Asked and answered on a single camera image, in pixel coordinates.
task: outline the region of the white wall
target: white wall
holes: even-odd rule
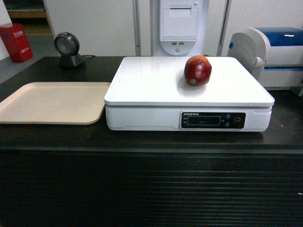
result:
[[[132,0],[44,0],[53,35],[74,34],[81,54],[133,56]]]
[[[210,0],[203,54],[217,56],[227,0]]]
[[[223,43],[227,56],[232,35],[244,27],[302,28],[303,0],[232,0]]]
[[[149,0],[138,0],[142,56],[151,54]],[[227,0],[210,0],[203,54],[227,55],[232,34],[249,26],[302,28],[303,0],[230,0],[221,40]],[[80,40],[81,54],[135,55],[132,0],[44,0],[53,35],[67,31]]]
[[[9,14],[5,8],[3,0],[0,0],[0,26],[10,24],[11,20]],[[9,57],[9,53],[6,50],[6,47],[0,38],[0,60]]]

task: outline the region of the blue lid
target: blue lid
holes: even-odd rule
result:
[[[303,46],[303,30],[294,27],[256,27],[271,46]]]

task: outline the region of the floor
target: floor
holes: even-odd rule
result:
[[[53,35],[47,23],[22,23],[33,57],[13,63],[8,57],[0,61],[0,83],[16,75],[45,56],[60,56],[53,44]]]

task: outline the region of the wooden shelf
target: wooden shelf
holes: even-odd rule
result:
[[[10,18],[47,18],[45,11],[8,11]]]

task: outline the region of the receipt printer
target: receipt printer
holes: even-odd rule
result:
[[[303,88],[303,30],[245,28],[233,34],[228,56],[236,58],[265,88]]]

